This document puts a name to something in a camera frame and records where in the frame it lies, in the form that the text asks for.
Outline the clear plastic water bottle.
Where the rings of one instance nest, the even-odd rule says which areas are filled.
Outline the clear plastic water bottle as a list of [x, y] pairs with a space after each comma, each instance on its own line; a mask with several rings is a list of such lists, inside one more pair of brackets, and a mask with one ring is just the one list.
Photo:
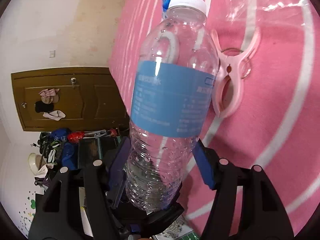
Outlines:
[[212, 100], [219, 57], [206, 10], [204, 0], [170, 0], [140, 47], [125, 189], [146, 212], [172, 202]]

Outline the pink striped bed sheet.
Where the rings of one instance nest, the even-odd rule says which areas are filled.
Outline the pink striped bed sheet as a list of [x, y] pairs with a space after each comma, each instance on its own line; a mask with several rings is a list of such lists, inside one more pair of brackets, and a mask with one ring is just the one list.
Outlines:
[[[255, 26], [261, 42], [240, 107], [225, 120], [210, 107], [201, 140], [234, 165], [261, 165], [297, 235], [319, 205], [319, 15], [310, 2], [300, 26], [228, 22], [225, 0], [205, 2], [221, 48], [246, 48]], [[129, 114], [139, 47], [161, 21], [161, 7], [161, 0], [126, 0], [121, 14], [110, 66]], [[215, 196], [201, 180], [192, 157], [180, 200], [199, 233]]]

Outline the pink plastic clothes clip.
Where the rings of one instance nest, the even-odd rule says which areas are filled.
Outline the pink plastic clothes clip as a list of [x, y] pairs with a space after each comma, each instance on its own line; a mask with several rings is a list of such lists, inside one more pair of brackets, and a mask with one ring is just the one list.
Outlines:
[[[212, 30], [211, 37], [217, 49], [219, 57], [219, 71], [217, 72], [215, 85], [212, 94], [212, 104], [214, 112], [218, 118], [227, 118], [234, 114], [242, 102], [244, 93], [244, 78], [250, 73], [248, 70], [244, 72], [245, 64], [248, 63], [255, 55], [261, 41], [260, 28], [256, 28], [249, 43], [244, 51], [240, 51], [238, 55], [227, 55], [221, 49], [219, 37], [216, 30]], [[233, 94], [229, 100], [229, 104], [223, 105], [223, 91], [227, 83], [233, 87]]]

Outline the brown wooden door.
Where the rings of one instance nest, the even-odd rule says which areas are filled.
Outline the brown wooden door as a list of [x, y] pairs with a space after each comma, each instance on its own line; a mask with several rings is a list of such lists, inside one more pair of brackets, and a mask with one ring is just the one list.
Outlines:
[[[21, 126], [26, 132], [95, 131], [125, 127], [129, 116], [118, 87], [107, 67], [63, 67], [11, 74], [12, 90]], [[58, 89], [55, 110], [59, 121], [45, 118], [39, 109], [40, 91]]]

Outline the clear plastic film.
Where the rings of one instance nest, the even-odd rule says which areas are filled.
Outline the clear plastic film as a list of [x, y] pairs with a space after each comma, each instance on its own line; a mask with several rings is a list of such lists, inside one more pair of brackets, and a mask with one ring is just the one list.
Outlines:
[[223, 17], [231, 22], [303, 25], [303, 10], [309, 0], [225, 0]]

